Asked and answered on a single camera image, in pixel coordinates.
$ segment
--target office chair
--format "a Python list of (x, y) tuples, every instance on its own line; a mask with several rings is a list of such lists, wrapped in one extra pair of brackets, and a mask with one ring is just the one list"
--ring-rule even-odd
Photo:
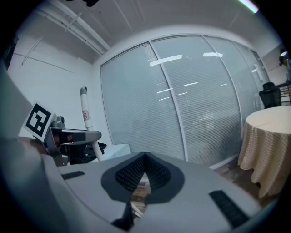
[(281, 106), (280, 88), (276, 87), (273, 82), (263, 84), (262, 91), (259, 92), (260, 98), (266, 108)]

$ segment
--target table top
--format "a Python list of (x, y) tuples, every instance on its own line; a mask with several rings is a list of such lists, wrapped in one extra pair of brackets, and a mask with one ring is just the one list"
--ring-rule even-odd
[(256, 111), (246, 118), (246, 122), (265, 131), (291, 134), (291, 106)]

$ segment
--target glass wall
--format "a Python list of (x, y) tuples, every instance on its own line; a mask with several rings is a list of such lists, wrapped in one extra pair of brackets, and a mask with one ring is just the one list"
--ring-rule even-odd
[(261, 109), (258, 89), (268, 81), (256, 80), (254, 64), (261, 69), (248, 48), (200, 35), (119, 54), (101, 67), (113, 144), (205, 166), (239, 153), (242, 122)]

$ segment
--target ceiling pipe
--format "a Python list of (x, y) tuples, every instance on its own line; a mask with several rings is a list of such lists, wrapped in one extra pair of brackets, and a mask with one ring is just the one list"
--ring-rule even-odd
[[(76, 18), (77, 14), (75, 12), (73, 12), (69, 7), (64, 5), (63, 3), (61, 3), (57, 0), (51, 0), (50, 3), (52, 5), (54, 5), (55, 7), (59, 8), (61, 11), (66, 13), (71, 18), (73, 18), (73, 19)], [(80, 17), (78, 17), (76, 19), (76, 22), (78, 24), (80, 24), (86, 31), (88, 31), (99, 43), (101, 43), (104, 46), (104, 48), (106, 48), (107, 50), (110, 49), (110, 46), (84, 20), (82, 20)]]
[[(37, 8), (38, 10), (41, 10), (43, 12), (45, 12), (47, 15), (52, 16), (53, 18), (57, 19), (58, 21), (60, 21), (62, 24), (64, 24), (65, 28), (67, 28), (67, 26), (70, 24), (70, 22), (63, 16), (59, 15), (58, 13), (56, 13), (54, 10), (50, 9), (49, 7), (41, 7), (41, 8)], [(71, 32), (75, 32), (78, 36), (80, 36), (81, 38), (83, 38), (85, 40), (86, 44), (90, 44), (92, 45), (96, 50), (98, 50), (98, 54), (102, 55), (104, 54), (104, 50), (97, 45), (92, 39), (90, 39), (84, 32), (82, 32), (80, 29), (78, 29), (76, 26), (71, 25), (70, 28), (68, 28), (68, 31)]]
[[(56, 23), (57, 25), (61, 26), (62, 28), (66, 28), (66, 25), (63, 24), (62, 22), (58, 21), (57, 19), (53, 18), (52, 16), (48, 15), (47, 13), (41, 11), (41, 10), (35, 10), (35, 12), (47, 19), (49, 19), (50, 21)], [(82, 38), (81, 36), (79, 36), (77, 33), (75, 33), (71, 28), (69, 28), (67, 31), (69, 31), (71, 34), (73, 34), (74, 36), (76, 36), (77, 38), (79, 38), (81, 41), (83, 41), (84, 43), (86, 43), (91, 49), (93, 49), (96, 53), (98, 53), (100, 56), (102, 55), (93, 45), (91, 45), (88, 41), (86, 41), (84, 38)]]

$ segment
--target beige tablecloth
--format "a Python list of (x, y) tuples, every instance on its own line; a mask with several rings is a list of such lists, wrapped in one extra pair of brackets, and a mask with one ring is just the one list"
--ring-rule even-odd
[(259, 197), (278, 194), (291, 169), (291, 106), (254, 112), (246, 118), (238, 160), (241, 169), (253, 168)]

